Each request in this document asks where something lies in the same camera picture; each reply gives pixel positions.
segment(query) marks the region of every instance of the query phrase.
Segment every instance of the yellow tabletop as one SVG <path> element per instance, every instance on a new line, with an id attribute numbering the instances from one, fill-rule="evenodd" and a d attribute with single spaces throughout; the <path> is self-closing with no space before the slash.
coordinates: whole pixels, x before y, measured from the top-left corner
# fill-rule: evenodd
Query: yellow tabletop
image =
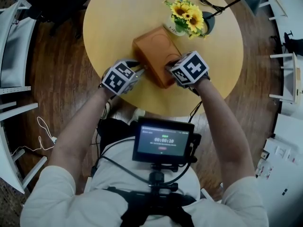
<path id="1" fill-rule="evenodd" d="M 92 66 L 101 77 L 115 61 L 134 58 L 132 42 L 136 37 L 161 26 L 171 15 L 164 0 L 91 0 L 84 18 L 83 38 Z M 191 0 L 202 11 L 215 12 L 199 0 Z M 226 6 L 224 0 L 209 0 Z M 169 35 L 181 53 L 197 50 L 208 64 L 212 83 L 226 98 L 240 76 L 243 41 L 237 20 L 230 9 L 216 16 L 215 28 L 206 39 Z M 188 116 L 200 98 L 176 84 L 161 89 L 144 76 L 126 95 L 125 101 L 151 113 Z"/>

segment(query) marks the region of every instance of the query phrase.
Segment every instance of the dark hardwood floor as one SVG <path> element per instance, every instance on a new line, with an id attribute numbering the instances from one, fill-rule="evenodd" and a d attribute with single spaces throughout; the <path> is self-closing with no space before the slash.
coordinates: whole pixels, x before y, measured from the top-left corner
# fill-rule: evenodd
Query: dark hardwood floor
<path id="1" fill-rule="evenodd" d="M 268 94 L 278 94 L 281 91 L 278 62 L 269 59 L 274 50 L 274 42 L 269 37 L 276 35 L 276 30 L 273 22 L 268 20 L 270 11 L 266 8 L 260 9 L 256 17 L 242 3 L 233 6 L 232 10 L 241 28 L 244 61 L 240 78 L 225 101 L 246 133 L 256 166 L 265 140 L 271 135 L 278 111 L 278 105 Z M 84 12 L 80 14 L 80 18 L 83 21 Z M 53 136 L 58 136 L 100 82 L 85 52 L 83 39 L 74 38 L 71 23 L 64 23 L 53 38 L 48 35 L 50 28 L 50 24 L 39 24 L 36 37 L 32 40 L 32 56 L 27 64 L 27 84 L 32 86 L 32 91 L 2 97 L 5 102 L 16 100 L 18 105 L 39 103 L 37 109 L 4 122 L 11 150 L 23 145 L 32 149 L 40 147 L 39 135 L 44 147 L 51 147 L 51 140 L 37 124 L 37 116 L 45 120 Z M 114 108 L 116 113 L 112 117 L 124 121 L 131 118 L 135 109 L 123 100 L 118 100 Z M 188 121 L 188 117 L 171 119 Z M 193 168 L 201 187 L 218 199 L 221 194 L 218 190 L 221 182 L 220 169 L 205 114 L 196 115 L 192 123 L 196 126 L 196 132 L 202 134 L 201 145 L 196 152 L 198 162 Z M 38 153 L 49 157 L 51 150 L 39 150 Z M 96 155 L 96 147 L 93 145 L 83 162 L 78 193 L 83 190 Z M 39 156 L 26 153 L 19 160 L 20 170 L 27 174 L 39 159 Z M 37 179 L 38 174 L 29 185 L 31 188 Z"/>

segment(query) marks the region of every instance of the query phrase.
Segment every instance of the white vase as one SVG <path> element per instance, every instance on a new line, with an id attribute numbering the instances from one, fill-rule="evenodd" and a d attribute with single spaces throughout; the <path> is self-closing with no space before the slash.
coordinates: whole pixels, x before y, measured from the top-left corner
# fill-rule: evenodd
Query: white vase
<path id="1" fill-rule="evenodd" d="M 185 31 L 178 32 L 176 30 L 176 24 L 171 21 L 171 17 L 169 17 L 163 25 L 168 31 L 172 32 L 176 36 L 184 36 L 186 34 Z"/>

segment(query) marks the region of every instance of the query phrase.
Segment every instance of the black pants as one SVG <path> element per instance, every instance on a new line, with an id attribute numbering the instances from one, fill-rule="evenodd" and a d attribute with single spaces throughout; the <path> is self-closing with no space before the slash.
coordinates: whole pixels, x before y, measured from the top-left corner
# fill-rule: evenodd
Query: black pants
<path id="1" fill-rule="evenodd" d="M 122 120 L 111 118 L 100 120 L 97 127 L 97 132 L 101 137 L 100 152 L 111 143 L 135 136 L 137 124 L 138 122 L 133 121 L 131 125 L 128 125 Z"/>

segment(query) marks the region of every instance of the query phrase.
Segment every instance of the white cable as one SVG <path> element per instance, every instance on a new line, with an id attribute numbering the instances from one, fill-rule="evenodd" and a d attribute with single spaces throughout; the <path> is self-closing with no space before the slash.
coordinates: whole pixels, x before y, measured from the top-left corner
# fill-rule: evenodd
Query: white cable
<path id="1" fill-rule="evenodd" d="M 46 125 L 46 128 L 43 127 L 43 126 L 40 124 L 40 122 L 39 122 L 38 119 L 41 119 L 41 120 L 43 121 L 43 123 Z M 45 123 L 45 121 L 44 121 L 41 117 L 37 117 L 37 122 L 38 122 L 38 124 L 40 125 L 41 128 L 45 129 L 45 131 L 46 131 L 48 137 L 49 137 L 49 138 L 51 139 L 51 141 L 53 142 L 53 138 L 52 138 L 52 136 L 51 136 L 51 133 L 50 133 L 49 128 L 48 128 L 47 124 Z M 14 155 L 14 154 L 16 153 L 16 151 L 17 151 L 19 148 L 23 148 L 23 147 L 25 147 L 25 148 L 27 148 L 27 149 L 29 149 L 29 150 L 31 150 L 31 151 L 36 151 L 36 150 L 38 150 L 38 149 L 49 150 L 49 149 L 51 149 L 51 148 L 54 147 L 54 145 L 53 145 L 52 147 L 45 149 L 45 148 L 43 147 L 42 143 L 41 143 L 41 136 L 39 136 L 38 139 L 39 139 L 39 143 L 40 143 L 40 148 L 31 149 L 31 148 L 29 148 L 29 147 L 27 147 L 27 146 L 19 146 L 19 147 L 14 151 L 14 153 L 11 154 L 11 156 Z"/>

